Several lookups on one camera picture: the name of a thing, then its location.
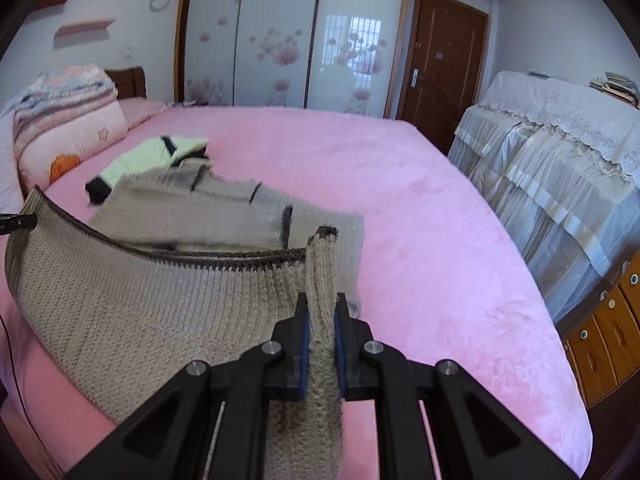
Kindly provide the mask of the beige knit sweater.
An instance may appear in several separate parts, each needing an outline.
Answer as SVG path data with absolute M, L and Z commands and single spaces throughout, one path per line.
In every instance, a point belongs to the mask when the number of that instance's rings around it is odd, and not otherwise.
M 4 272 L 67 378 L 122 422 L 195 359 L 264 342 L 305 297 L 305 399 L 270 406 L 266 475 L 335 479 L 343 459 L 333 312 L 356 292 L 364 222 L 205 166 L 122 178 L 88 222 L 32 191 Z

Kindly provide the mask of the pink cartoon quilt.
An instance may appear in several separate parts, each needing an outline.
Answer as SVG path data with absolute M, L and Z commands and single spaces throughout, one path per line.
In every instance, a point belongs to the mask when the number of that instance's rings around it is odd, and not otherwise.
M 17 212 L 34 186 L 122 140 L 128 125 L 118 90 L 94 64 L 40 74 L 1 107 L 1 210 Z

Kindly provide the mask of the pink pillow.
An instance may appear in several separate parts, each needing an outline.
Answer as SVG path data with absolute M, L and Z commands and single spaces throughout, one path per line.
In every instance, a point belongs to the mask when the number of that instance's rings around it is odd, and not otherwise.
M 147 98 L 128 98 L 119 101 L 122 114 L 126 119 L 127 129 L 132 130 L 155 115 L 167 110 L 167 104 L 162 101 L 149 100 Z

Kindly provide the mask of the light green folded garment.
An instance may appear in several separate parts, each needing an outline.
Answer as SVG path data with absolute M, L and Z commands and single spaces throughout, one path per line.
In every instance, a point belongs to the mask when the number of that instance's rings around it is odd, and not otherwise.
M 207 159 L 208 140 L 156 136 L 117 156 L 85 185 L 89 202 L 101 205 L 122 177 L 157 168 L 177 167 L 186 159 Z

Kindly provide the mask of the wooden headboard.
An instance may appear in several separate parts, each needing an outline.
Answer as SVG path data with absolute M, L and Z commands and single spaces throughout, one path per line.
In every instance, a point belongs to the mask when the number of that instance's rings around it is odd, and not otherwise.
M 105 70 L 117 89 L 117 99 L 146 98 L 146 79 L 142 67 Z

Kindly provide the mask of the wooden chest of drawers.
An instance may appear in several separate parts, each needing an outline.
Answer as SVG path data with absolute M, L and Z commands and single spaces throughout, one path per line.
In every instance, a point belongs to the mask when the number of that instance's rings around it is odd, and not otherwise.
M 563 346 L 588 408 L 639 373 L 638 255 L 623 265 L 615 285 Z

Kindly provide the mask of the brown wooden door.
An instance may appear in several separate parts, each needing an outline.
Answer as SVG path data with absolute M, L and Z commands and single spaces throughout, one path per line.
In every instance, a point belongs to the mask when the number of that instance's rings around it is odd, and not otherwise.
M 480 91 L 489 15 L 459 0 L 414 0 L 396 117 L 442 154 Z

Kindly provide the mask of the floral sliding wardrobe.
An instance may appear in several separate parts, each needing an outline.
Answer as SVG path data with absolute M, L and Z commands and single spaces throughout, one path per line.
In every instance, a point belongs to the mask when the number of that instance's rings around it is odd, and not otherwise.
M 390 117 L 408 0 L 178 0 L 174 96 Z

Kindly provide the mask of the pink wall shelf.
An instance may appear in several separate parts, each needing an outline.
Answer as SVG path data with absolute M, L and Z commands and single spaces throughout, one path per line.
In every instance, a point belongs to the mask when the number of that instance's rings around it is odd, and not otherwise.
M 111 24 L 116 22 L 116 18 L 94 18 L 93 20 L 85 20 L 71 22 L 61 25 L 55 32 L 55 38 L 72 36 L 81 34 L 82 32 L 96 32 L 97 30 L 108 29 Z

